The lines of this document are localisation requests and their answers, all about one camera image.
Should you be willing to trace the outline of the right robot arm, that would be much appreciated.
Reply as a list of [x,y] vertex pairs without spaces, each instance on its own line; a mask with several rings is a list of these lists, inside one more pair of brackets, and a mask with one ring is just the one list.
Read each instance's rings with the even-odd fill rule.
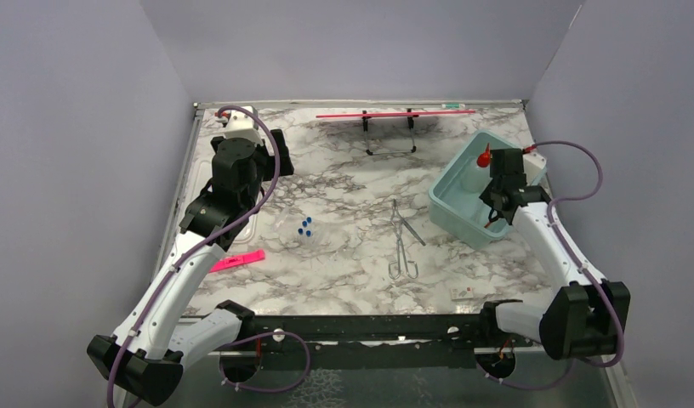
[[510,334],[543,346],[554,360],[578,359],[614,366],[623,357],[630,292],[608,280],[564,230],[555,207],[561,202],[540,185],[530,185],[524,156],[530,148],[492,150],[491,181],[481,193],[491,221],[505,220],[526,240],[544,271],[554,297],[546,306],[500,301],[477,323],[479,339],[497,346]]

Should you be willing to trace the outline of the white plastic lid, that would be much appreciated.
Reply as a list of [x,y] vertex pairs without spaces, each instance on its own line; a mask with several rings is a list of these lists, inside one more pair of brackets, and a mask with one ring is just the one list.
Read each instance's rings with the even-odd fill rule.
[[249,243],[256,235],[259,222],[259,212],[251,215],[246,225],[233,241],[234,245],[242,245]]

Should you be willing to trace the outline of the teal plastic bin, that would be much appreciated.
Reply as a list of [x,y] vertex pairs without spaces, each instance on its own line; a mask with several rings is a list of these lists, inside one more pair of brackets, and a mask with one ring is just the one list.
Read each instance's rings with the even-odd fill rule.
[[[510,231],[514,210],[492,210],[479,194],[468,193],[461,186],[461,179],[468,163],[490,144],[490,150],[521,148],[527,153],[535,151],[532,146],[520,147],[495,133],[479,130],[471,141],[449,162],[438,179],[429,188],[429,219],[449,234],[474,249],[503,239]],[[542,202],[551,201],[547,190],[542,188]]]

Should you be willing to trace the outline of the metal scissors forceps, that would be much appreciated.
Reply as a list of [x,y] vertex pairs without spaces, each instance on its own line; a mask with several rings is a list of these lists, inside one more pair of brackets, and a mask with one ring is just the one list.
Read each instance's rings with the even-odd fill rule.
[[392,261],[388,265],[388,276],[392,280],[396,280],[401,276],[405,275],[410,279],[417,279],[419,277],[418,264],[409,259],[407,256],[407,247],[403,239],[404,230],[408,231],[412,237],[423,247],[426,246],[426,242],[419,235],[419,233],[409,224],[409,222],[401,215],[397,200],[394,199],[391,203],[391,215],[390,222],[393,227],[393,232],[395,235],[395,261]]

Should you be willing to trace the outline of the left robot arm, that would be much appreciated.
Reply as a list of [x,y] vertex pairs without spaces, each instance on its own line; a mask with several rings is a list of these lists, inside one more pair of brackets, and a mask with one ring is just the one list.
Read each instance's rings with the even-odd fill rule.
[[243,349],[253,341],[253,325],[223,307],[182,332],[175,328],[202,280],[273,191],[262,184],[294,172],[283,131],[270,134],[273,156],[253,129],[212,139],[212,176],[187,206],[155,280],[110,336],[96,335],[89,343],[88,357],[107,381],[108,403],[119,387],[159,406],[211,351],[224,343]]

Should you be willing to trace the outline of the red-capped wash bottle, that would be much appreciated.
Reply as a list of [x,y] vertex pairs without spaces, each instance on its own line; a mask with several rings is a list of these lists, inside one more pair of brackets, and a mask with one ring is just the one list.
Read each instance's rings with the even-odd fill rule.
[[481,193],[490,183],[490,166],[490,144],[486,144],[485,149],[468,163],[461,179],[463,189],[468,193]]

